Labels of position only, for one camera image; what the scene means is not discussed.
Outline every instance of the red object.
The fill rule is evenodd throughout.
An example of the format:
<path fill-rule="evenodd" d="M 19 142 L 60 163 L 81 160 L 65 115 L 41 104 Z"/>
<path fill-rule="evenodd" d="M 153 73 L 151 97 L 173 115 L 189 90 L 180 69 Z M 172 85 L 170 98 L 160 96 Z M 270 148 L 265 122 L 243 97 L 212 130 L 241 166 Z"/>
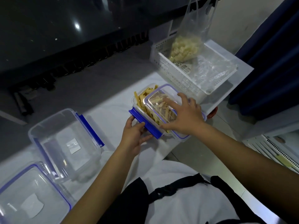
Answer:
<path fill-rule="evenodd" d="M 210 119 L 210 118 L 212 118 L 213 116 L 215 116 L 216 113 L 217 113 L 217 110 L 218 110 L 218 106 L 217 106 L 216 108 L 214 108 L 213 111 L 211 111 L 210 114 L 207 115 L 207 118 Z"/>

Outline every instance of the blue curtain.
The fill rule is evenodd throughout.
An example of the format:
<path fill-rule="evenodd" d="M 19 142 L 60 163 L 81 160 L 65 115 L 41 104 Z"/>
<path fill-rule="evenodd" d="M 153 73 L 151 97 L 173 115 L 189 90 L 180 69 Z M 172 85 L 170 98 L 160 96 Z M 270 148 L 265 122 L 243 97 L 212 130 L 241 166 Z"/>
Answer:
<path fill-rule="evenodd" d="M 236 56 L 254 68 L 230 94 L 242 115 L 262 120 L 299 104 L 299 0 L 284 0 Z"/>

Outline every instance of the person's left hand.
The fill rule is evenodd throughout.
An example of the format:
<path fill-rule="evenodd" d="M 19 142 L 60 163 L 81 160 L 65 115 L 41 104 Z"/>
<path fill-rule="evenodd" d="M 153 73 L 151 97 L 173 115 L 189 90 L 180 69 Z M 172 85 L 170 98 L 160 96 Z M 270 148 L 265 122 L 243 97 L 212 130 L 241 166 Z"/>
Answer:
<path fill-rule="evenodd" d="M 140 146 L 142 143 L 152 138 L 152 135 L 147 135 L 141 137 L 144 131 L 144 122 L 138 123 L 135 126 L 132 126 L 132 121 L 134 117 L 131 116 L 128 118 L 125 128 L 123 129 L 123 136 L 119 147 L 121 149 L 126 149 L 134 157 L 139 154 Z"/>

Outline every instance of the purple rim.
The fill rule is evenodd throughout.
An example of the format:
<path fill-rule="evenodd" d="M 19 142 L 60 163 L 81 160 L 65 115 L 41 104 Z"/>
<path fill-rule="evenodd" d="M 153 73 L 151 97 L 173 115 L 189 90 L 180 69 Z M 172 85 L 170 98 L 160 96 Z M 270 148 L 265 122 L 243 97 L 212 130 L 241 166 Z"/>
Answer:
<path fill-rule="evenodd" d="M 54 185 L 54 183 L 43 173 L 43 170 L 39 168 L 38 165 L 36 164 L 31 164 L 30 166 L 26 167 L 24 170 L 22 170 L 20 173 L 18 173 L 15 177 L 13 177 L 11 180 L 9 180 L 1 189 L 0 189 L 0 194 L 2 194 L 9 186 L 11 186 L 11 184 L 13 184 L 16 180 L 18 180 L 23 174 L 25 174 L 26 172 L 28 172 L 30 169 L 36 167 L 41 174 L 43 175 L 43 177 L 45 177 L 50 184 L 56 189 L 56 191 L 62 196 L 62 198 L 66 201 L 66 203 L 69 205 L 70 210 L 72 209 L 71 204 L 68 202 L 68 200 L 64 197 L 64 195 L 59 191 L 59 189 L 56 187 L 56 185 Z"/>
<path fill-rule="evenodd" d="M 147 102 L 148 103 L 148 99 L 149 99 L 149 97 L 151 97 L 151 95 L 152 94 L 154 94 L 154 93 L 156 93 L 157 91 L 156 90 L 162 90 L 164 87 L 166 87 L 166 86 L 169 86 L 169 87 L 171 87 L 174 91 L 176 91 L 177 93 L 178 93 L 178 91 L 172 86 L 172 85 L 170 85 L 170 84 L 164 84 L 164 85 L 162 85 L 162 86 L 160 86 L 160 87 L 158 87 L 157 89 L 155 89 L 154 91 L 152 91 L 149 95 L 147 95 L 146 96 L 146 98 L 144 98 L 144 102 Z M 156 115 L 164 122 L 164 123 L 166 123 L 164 120 L 163 120 L 163 118 L 153 109 L 153 111 L 156 113 Z M 175 131 L 172 131 L 172 132 L 174 132 L 180 139 L 185 139 L 186 137 L 188 137 L 189 135 L 187 135 L 186 137 L 180 137 Z"/>

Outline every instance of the white basket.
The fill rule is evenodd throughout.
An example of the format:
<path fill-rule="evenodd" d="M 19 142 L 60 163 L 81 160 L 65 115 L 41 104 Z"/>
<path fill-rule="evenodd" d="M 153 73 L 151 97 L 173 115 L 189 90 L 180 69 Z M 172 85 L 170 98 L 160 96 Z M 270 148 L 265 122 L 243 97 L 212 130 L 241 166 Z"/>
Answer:
<path fill-rule="evenodd" d="M 152 45 L 150 61 L 156 65 L 162 74 L 168 77 L 176 86 L 178 86 L 182 92 L 187 94 L 190 97 L 196 99 L 198 103 L 201 103 L 207 95 L 211 94 L 215 89 L 221 86 L 227 79 L 229 79 L 236 71 L 237 68 L 228 74 L 224 79 L 216 81 L 214 83 L 214 89 L 212 91 L 203 91 L 200 89 L 200 86 L 189 77 L 191 72 L 191 64 L 186 62 L 181 63 L 172 63 L 168 60 L 172 43 L 176 35 L 170 36 L 160 42 L 157 42 Z M 209 47 L 205 44 L 206 47 L 210 48 L 220 59 L 227 60 L 220 53 Z"/>

